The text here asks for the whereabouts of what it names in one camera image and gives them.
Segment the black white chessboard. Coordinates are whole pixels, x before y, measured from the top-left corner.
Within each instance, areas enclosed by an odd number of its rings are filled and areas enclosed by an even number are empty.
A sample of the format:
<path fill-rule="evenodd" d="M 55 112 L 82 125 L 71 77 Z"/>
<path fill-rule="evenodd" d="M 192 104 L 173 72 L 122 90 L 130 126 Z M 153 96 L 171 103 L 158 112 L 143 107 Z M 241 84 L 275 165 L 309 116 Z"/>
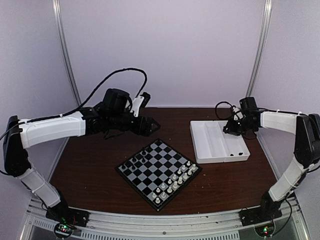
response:
<path fill-rule="evenodd" d="M 146 150 L 146 155 L 142 155 L 142 150 Z M 162 139 L 158 138 L 151 142 L 149 145 L 143 147 L 138 152 L 134 153 L 124 162 L 115 167 L 115 171 L 157 212 L 160 212 L 170 201 L 172 201 L 188 184 L 190 184 L 194 178 L 201 172 L 193 176 L 182 189 L 179 189 L 169 201 L 166 201 L 159 208 L 152 203 L 148 198 L 148 194 L 151 190 L 148 185 L 159 178 L 162 174 L 166 173 L 172 165 L 175 167 L 171 170 L 175 170 L 181 164 L 186 161 L 191 161 L 196 164 L 202 171 L 202 168 L 194 161 L 187 158 L 185 155 L 168 145 Z"/>

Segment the white plastic divided tray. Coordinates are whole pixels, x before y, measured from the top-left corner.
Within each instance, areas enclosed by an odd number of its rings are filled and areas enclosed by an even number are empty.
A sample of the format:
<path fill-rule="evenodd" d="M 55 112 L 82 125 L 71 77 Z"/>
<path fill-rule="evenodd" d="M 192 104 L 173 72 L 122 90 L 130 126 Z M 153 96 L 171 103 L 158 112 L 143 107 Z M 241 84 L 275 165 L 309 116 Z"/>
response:
<path fill-rule="evenodd" d="M 242 136 L 223 132 L 226 120 L 192 120 L 190 133 L 198 164 L 241 162 L 251 155 Z"/>

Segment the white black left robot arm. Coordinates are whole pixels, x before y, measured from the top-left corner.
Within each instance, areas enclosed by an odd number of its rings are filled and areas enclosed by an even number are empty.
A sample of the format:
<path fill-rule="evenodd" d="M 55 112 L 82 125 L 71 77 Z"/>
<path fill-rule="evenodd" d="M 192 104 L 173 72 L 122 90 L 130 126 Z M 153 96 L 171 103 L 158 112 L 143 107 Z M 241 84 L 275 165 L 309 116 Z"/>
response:
<path fill-rule="evenodd" d="M 82 106 L 70 113 L 39 119 L 11 116 L 2 136 L 3 173 L 25 184 L 61 222 L 69 221 L 72 211 L 63 194 L 36 170 L 28 150 L 71 137 L 106 134 L 110 130 L 148 137 L 161 127 L 154 118 L 141 115 L 150 97 L 144 92 L 131 99 L 129 93 L 111 88 L 95 106 Z"/>

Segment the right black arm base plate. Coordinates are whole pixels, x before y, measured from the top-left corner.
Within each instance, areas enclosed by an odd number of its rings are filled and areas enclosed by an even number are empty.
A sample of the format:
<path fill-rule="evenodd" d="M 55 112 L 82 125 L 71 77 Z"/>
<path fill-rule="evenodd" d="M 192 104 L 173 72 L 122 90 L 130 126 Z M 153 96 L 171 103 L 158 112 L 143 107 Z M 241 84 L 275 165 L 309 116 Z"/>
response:
<path fill-rule="evenodd" d="M 239 211 L 239 218 L 242 226 L 256 225 L 280 218 L 280 210 L 283 201 L 273 201 L 271 198 L 263 197 L 260 206 Z"/>

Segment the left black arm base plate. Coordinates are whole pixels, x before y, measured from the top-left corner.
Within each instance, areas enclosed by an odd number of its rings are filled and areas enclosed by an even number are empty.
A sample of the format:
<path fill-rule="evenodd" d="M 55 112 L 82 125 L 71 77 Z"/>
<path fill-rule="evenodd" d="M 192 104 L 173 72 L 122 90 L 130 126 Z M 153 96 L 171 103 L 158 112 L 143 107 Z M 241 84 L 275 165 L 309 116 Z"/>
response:
<path fill-rule="evenodd" d="M 86 227 L 90 213 L 86 210 L 70 208 L 65 201 L 48 207 L 45 217 L 75 227 Z"/>

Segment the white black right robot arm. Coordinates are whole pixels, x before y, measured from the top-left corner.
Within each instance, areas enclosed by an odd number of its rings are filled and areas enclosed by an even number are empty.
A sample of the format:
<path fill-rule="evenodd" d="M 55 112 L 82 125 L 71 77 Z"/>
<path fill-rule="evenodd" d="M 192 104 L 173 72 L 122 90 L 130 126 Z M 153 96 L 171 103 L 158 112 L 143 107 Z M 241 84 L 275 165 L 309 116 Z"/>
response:
<path fill-rule="evenodd" d="M 292 157 L 277 182 L 264 193 L 256 210 L 258 219 L 266 221 L 320 161 L 320 115 L 258 108 L 242 110 L 241 114 L 227 120 L 222 129 L 225 134 L 241 136 L 260 129 L 283 133 L 271 145 L 277 150 L 286 148 L 284 153 L 277 153 L 278 157 Z"/>

